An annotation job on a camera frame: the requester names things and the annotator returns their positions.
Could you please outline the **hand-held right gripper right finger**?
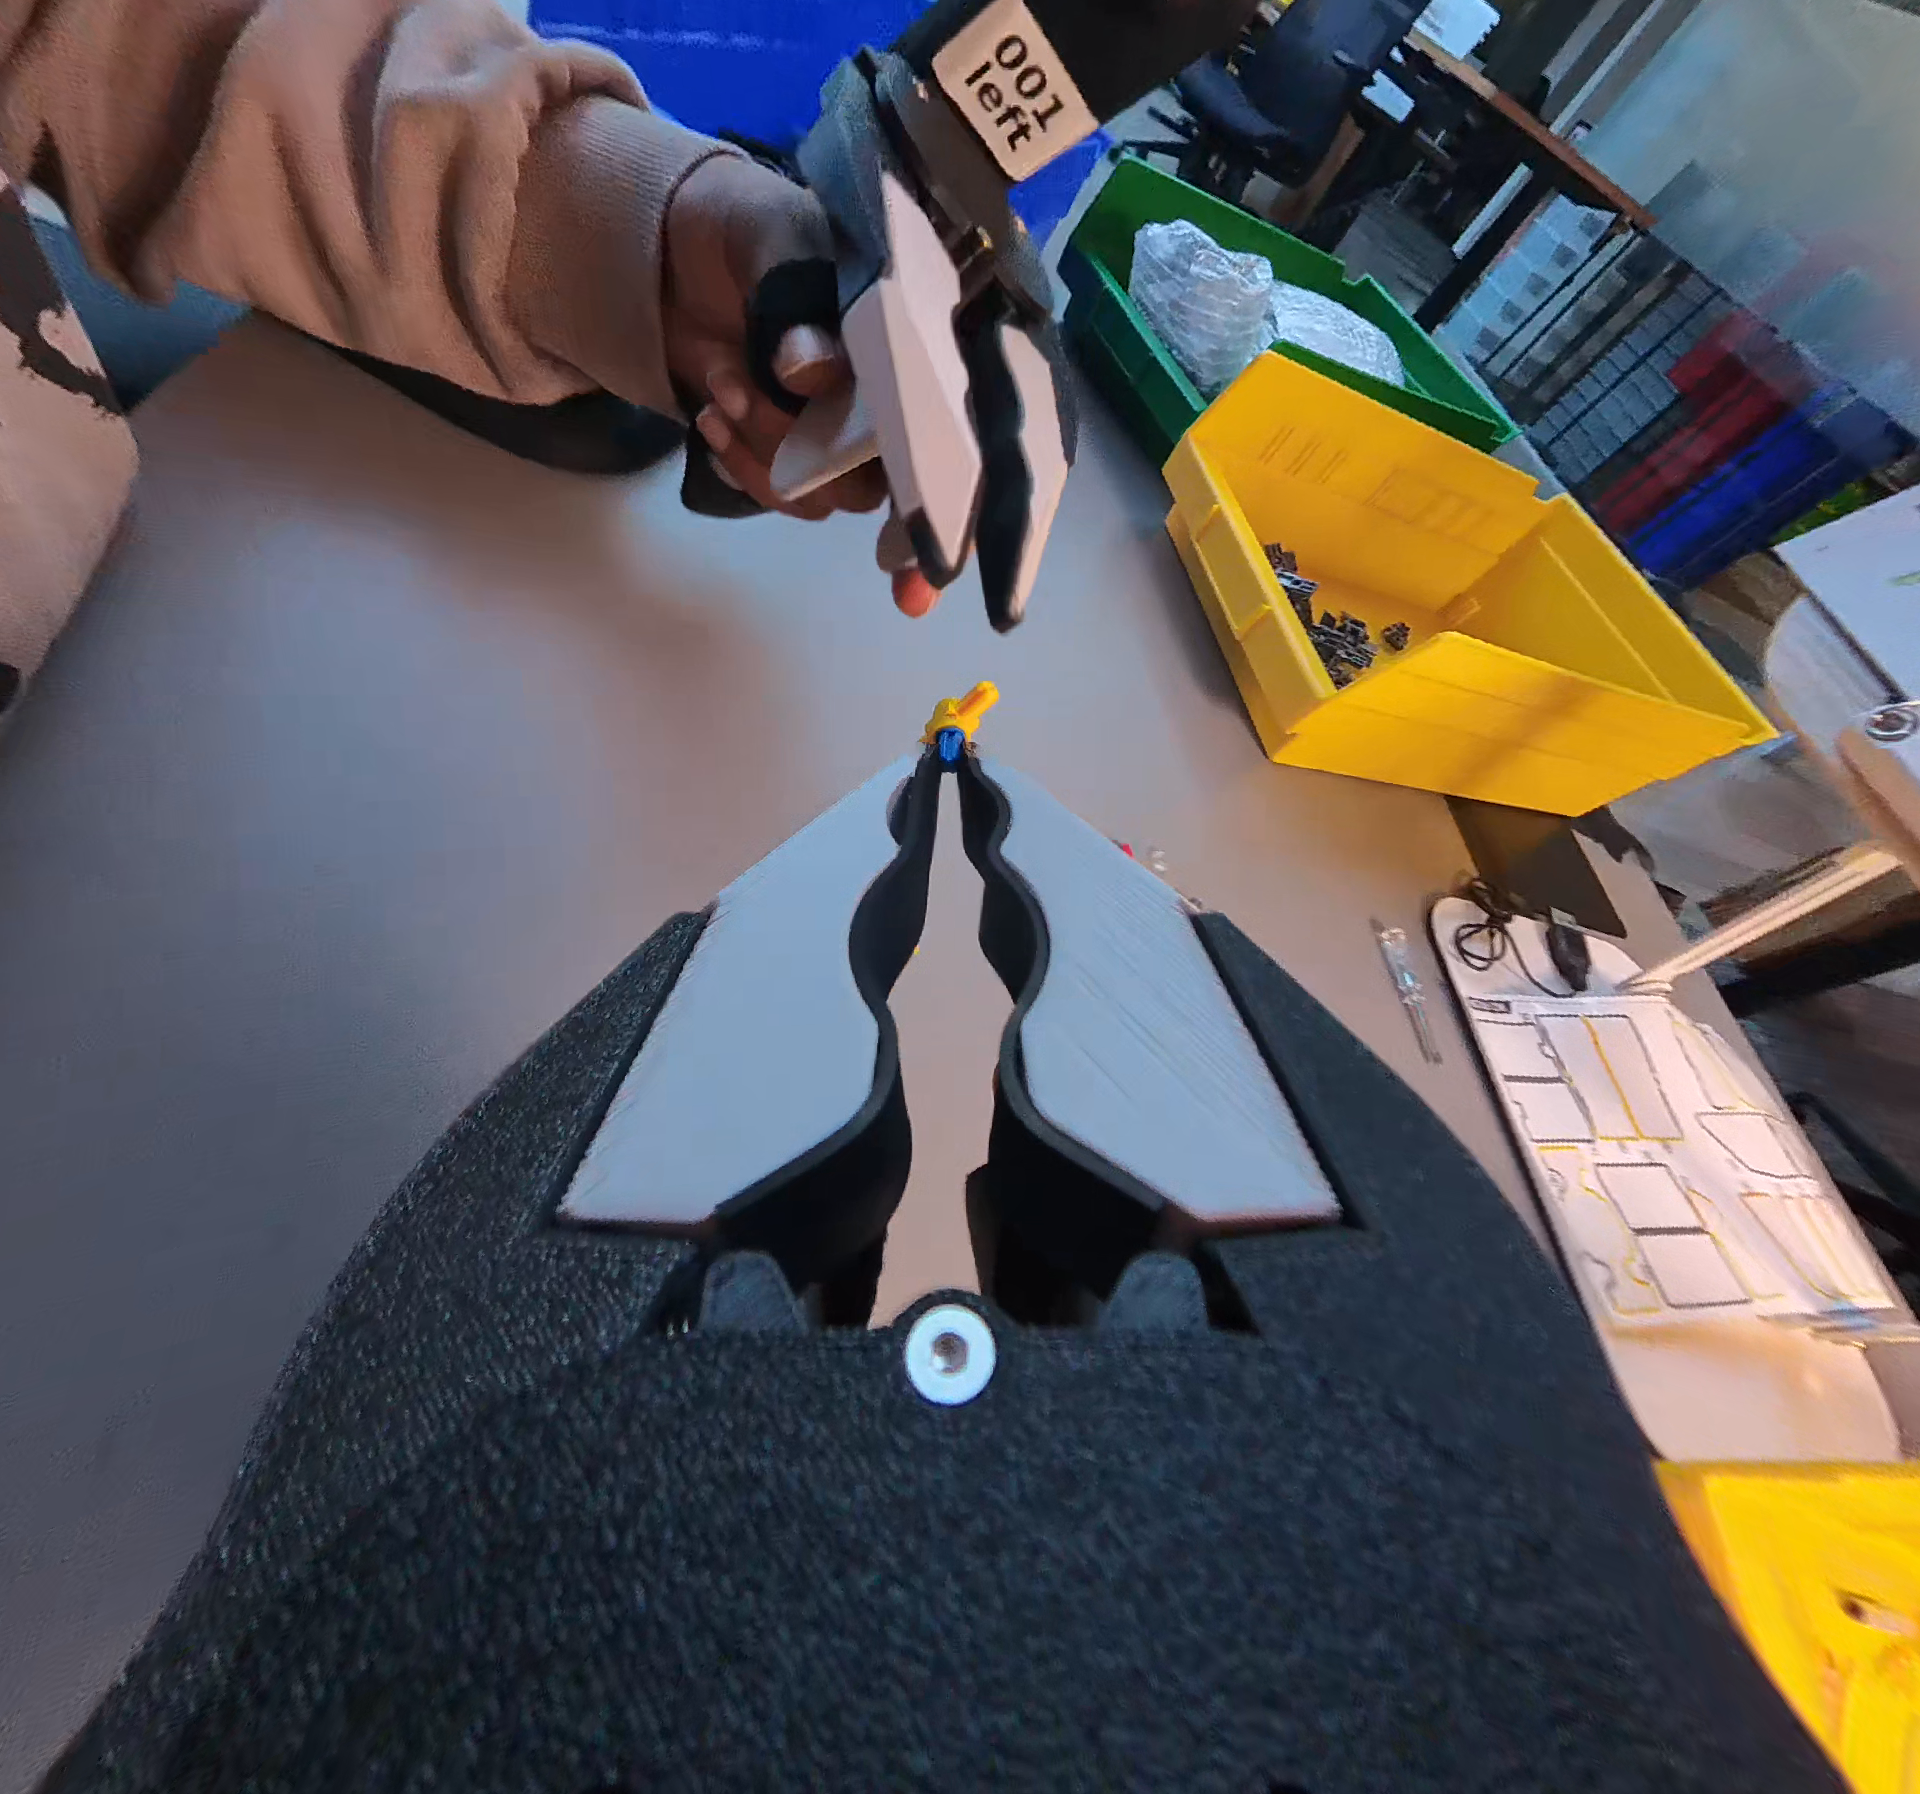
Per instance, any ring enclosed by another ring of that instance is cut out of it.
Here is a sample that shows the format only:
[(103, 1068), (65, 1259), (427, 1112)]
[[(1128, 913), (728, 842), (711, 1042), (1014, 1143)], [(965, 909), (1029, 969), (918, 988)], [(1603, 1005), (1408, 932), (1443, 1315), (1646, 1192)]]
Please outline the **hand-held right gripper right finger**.
[(978, 946), (1011, 1010), (999, 1093), (1069, 1168), (1196, 1230), (1338, 1220), (1338, 1195), (1189, 897), (1029, 776), (956, 772)]

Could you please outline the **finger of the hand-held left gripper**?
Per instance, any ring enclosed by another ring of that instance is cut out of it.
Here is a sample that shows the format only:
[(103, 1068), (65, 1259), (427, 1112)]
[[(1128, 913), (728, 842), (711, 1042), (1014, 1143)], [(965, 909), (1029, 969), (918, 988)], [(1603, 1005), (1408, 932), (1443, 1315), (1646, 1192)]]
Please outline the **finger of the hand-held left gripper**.
[(958, 271), (899, 174), (878, 176), (885, 261), (843, 314), (856, 392), (921, 574), (948, 586), (972, 553), (985, 462), (953, 335)]
[(1077, 400), (1058, 331), (1003, 320), (977, 347), (982, 462), (977, 564), (995, 631), (1018, 629), (1077, 456)]

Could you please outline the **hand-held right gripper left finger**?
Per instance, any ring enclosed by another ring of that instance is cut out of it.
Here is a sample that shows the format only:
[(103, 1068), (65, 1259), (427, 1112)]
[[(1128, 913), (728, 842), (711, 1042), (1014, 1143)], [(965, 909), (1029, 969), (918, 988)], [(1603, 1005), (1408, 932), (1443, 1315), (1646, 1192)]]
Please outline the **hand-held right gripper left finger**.
[(559, 1197), (576, 1228), (715, 1230), (837, 1157), (899, 1070), (942, 765), (904, 755), (705, 913)]

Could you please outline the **person's left forearm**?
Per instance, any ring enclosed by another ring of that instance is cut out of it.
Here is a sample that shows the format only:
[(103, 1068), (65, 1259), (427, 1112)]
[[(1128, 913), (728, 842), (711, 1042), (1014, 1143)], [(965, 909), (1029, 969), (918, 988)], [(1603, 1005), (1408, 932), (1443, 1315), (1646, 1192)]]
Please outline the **person's left forearm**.
[(495, 0), (2, 0), (3, 168), (187, 282), (477, 395), (678, 410), (665, 227), (721, 148)]

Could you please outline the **person's left hand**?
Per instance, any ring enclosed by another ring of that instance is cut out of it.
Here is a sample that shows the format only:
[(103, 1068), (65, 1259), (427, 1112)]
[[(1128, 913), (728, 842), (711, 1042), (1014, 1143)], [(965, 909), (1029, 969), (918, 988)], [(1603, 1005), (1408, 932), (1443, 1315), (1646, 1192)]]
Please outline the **person's left hand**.
[(751, 377), (747, 306), (768, 272), (828, 251), (827, 216), (813, 194), (737, 153), (700, 162), (667, 206), (667, 367), (684, 405), (693, 410), (709, 470), (755, 508), (805, 521), (890, 508), (876, 463), (795, 501), (773, 493), (770, 463), (795, 414)]

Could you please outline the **green plastic bin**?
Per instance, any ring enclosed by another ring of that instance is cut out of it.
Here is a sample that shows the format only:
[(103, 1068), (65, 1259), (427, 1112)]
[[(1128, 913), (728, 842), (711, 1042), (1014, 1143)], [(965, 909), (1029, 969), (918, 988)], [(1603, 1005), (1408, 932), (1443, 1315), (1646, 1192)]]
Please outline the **green plastic bin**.
[(1166, 462), (1207, 407), (1207, 396), (1128, 296), (1139, 228), (1176, 221), (1194, 222), (1225, 249), (1268, 259), (1279, 281), (1347, 306), (1383, 332), (1403, 359), (1405, 378), (1394, 384), (1294, 343), (1274, 343), (1278, 356), (1481, 454), (1516, 439), (1519, 428), (1499, 405), (1373, 276), (1348, 276), (1338, 258), (1140, 158), (1117, 153), (1059, 258), (1067, 291), (1064, 328), (1093, 388), (1151, 462)]

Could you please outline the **black office chair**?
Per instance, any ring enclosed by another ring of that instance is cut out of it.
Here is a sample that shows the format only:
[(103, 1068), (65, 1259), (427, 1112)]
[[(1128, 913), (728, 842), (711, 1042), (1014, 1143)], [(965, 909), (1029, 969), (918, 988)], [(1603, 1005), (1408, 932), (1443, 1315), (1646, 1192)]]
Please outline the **black office chair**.
[(1181, 181), (1235, 199), (1255, 174), (1302, 188), (1392, 49), (1434, 0), (1293, 0), (1231, 52), (1173, 78)]

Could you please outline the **bubble wrap sheet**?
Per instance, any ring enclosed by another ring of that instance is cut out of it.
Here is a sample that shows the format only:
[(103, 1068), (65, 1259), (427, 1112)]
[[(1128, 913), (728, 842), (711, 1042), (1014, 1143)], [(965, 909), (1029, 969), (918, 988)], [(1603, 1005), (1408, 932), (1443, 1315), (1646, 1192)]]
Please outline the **bubble wrap sheet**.
[(1387, 332), (1345, 301), (1274, 281), (1265, 301), (1270, 346), (1288, 346), (1390, 386), (1405, 384), (1405, 359)]

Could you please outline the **heap of dark connector pieces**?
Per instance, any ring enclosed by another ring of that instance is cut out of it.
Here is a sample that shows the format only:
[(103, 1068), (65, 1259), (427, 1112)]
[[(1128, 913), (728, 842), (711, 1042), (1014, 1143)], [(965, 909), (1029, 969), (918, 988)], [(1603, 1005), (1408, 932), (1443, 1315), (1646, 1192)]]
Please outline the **heap of dark connector pieces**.
[(1399, 656), (1411, 649), (1411, 628), (1387, 624), (1370, 628), (1356, 614), (1318, 606), (1322, 584), (1300, 574), (1298, 559), (1278, 542), (1268, 542), (1260, 554), (1278, 581), (1284, 606), (1305, 628), (1309, 647), (1319, 656), (1336, 691), (1353, 686), (1366, 676), (1379, 656)]

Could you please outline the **wooden high table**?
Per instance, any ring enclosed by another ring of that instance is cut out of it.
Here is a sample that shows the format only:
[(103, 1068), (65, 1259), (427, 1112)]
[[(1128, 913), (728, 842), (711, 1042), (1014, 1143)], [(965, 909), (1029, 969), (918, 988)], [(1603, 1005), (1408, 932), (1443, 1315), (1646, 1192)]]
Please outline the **wooden high table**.
[(1519, 152), (1519, 167), (1524, 173), (1523, 190), (1485, 222), (1469, 249), (1455, 254), (1453, 269), (1420, 301), (1412, 317), (1427, 335), (1435, 335), (1437, 327), (1499, 259), (1506, 245), (1554, 197), (1568, 197), (1607, 214), (1607, 237), (1629, 228), (1641, 234), (1654, 232), (1654, 214), (1641, 201), (1596, 168), (1566, 138), (1544, 126), (1473, 60), (1453, 57), (1427, 35), (1408, 31), (1383, 62), (1360, 76), (1360, 86), (1366, 88), (1375, 76), (1387, 78), (1405, 97), (1412, 97), (1418, 88), (1441, 88), (1467, 109), (1491, 119), (1499, 136)]

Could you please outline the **yellow plastic storage bin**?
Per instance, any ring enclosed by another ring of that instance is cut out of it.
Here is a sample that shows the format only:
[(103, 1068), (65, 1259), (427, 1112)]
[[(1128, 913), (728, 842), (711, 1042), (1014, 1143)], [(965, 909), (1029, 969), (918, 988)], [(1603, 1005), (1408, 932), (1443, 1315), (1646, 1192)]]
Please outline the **yellow plastic storage bin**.
[(1918, 1787), (1918, 1470), (1654, 1466), (1788, 1709), (1860, 1792)]
[[(1284, 766), (1578, 816), (1774, 725), (1564, 495), (1264, 354), (1164, 463), (1168, 534)], [(1411, 649), (1336, 691), (1260, 549)]]

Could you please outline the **white book stand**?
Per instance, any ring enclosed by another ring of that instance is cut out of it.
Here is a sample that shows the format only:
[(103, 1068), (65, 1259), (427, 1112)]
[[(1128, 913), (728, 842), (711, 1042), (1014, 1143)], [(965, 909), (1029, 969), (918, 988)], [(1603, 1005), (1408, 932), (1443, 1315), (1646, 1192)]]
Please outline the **white book stand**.
[(1867, 832), (1799, 881), (1697, 941), (1670, 932), (1662, 941), (1607, 937), (1563, 897), (1534, 890), (1494, 890), (1475, 864), (1480, 890), (1446, 890), (1427, 910), (1427, 941), (1478, 1086), (1491, 1103), (1510, 1193), (1544, 1239), (1555, 1279), (1568, 1286), (1580, 1326), (1627, 1404), (1643, 1441), (1669, 1462), (1897, 1462), (1916, 1456), (1904, 1420), (1900, 1380), (1916, 1378), (1912, 1326), (1860, 1332), (1754, 1326), (1658, 1330), (1599, 1329), (1554, 1240), (1535, 1184), (1499, 1109), (1464, 1014), (1467, 995), (1505, 989), (1550, 997), (1666, 997), (1715, 1038), (1786, 1106), (1781, 1090), (1732, 1043), (1731, 1023), (1709, 1023), (1686, 1005), (1686, 989), (1742, 946), (1806, 920), (1872, 886), (1916, 883), (1916, 816), (1860, 796)]

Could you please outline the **rack of small parts drawers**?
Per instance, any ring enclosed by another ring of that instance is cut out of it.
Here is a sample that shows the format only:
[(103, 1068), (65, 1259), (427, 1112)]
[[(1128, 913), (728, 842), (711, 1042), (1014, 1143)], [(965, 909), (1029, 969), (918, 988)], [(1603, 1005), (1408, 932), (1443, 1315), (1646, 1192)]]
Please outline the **rack of small parts drawers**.
[(1916, 483), (1916, 282), (1741, 224), (1554, 201), (1447, 317), (1551, 478), (1647, 578), (1742, 554)]

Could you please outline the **person's beige sweatshirt torso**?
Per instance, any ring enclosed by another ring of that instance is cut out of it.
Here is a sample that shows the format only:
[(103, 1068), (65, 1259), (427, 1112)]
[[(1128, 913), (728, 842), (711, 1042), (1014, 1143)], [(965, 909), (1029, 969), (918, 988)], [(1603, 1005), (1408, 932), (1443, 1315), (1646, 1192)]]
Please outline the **person's beige sweatshirt torso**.
[(82, 604), (137, 471), (108, 372), (2, 182), (2, 716)]

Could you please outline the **clear-handled small screwdriver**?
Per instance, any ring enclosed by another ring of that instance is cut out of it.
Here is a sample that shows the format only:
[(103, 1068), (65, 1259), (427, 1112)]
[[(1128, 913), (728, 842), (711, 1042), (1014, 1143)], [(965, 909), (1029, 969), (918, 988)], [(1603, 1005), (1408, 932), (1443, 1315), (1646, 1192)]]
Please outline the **clear-handled small screwdriver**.
[(1397, 999), (1412, 1030), (1420, 1059), (1432, 1067), (1441, 1064), (1443, 1056), (1427, 1013), (1427, 991), (1412, 965), (1405, 932), (1379, 919), (1372, 919), (1372, 929), (1377, 940), (1383, 971), (1394, 986)]

